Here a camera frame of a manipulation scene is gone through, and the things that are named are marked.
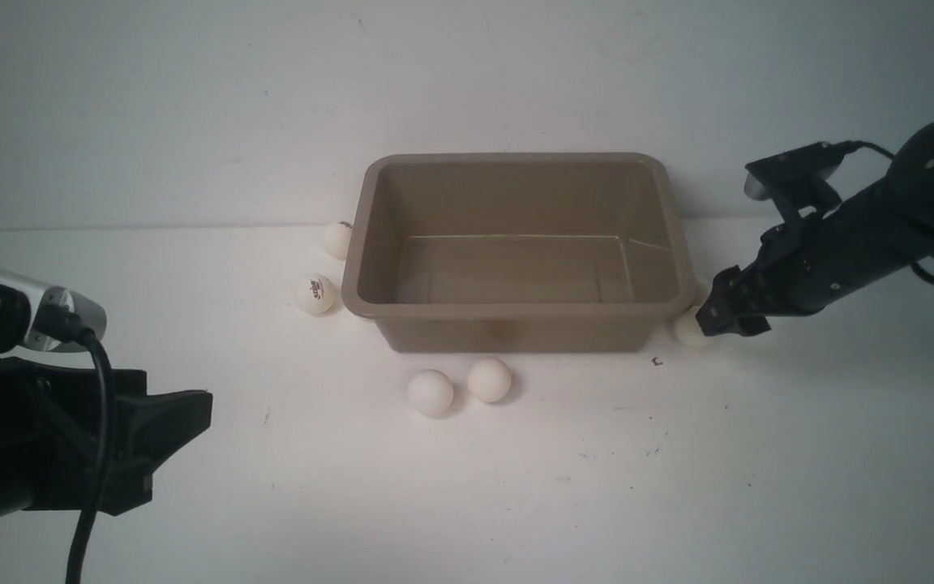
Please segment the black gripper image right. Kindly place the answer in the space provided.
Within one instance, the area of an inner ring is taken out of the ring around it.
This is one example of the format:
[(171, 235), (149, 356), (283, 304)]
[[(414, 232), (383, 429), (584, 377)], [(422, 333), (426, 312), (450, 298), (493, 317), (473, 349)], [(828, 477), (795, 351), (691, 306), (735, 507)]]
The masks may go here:
[(796, 229), (782, 223), (764, 232), (755, 261), (713, 277), (696, 312), (700, 331), (706, 337), (755, 337), (768, 332), (771, 316), (811, 316), (833, 303), (829, 282), (812, 262), (821, 230), (820, 223)]

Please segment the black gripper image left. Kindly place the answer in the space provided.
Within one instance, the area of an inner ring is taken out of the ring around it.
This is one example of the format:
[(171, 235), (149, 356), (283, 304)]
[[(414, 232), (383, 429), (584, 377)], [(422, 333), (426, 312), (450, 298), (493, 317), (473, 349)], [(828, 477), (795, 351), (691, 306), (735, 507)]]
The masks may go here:
[[(99, 431), (92, 369), (0, 358), (0, 517), (77, 511), (88, 492)], [(114, 452), (163, 463), (211, 427), (212, 395), (192, 389), (122, 395)]]

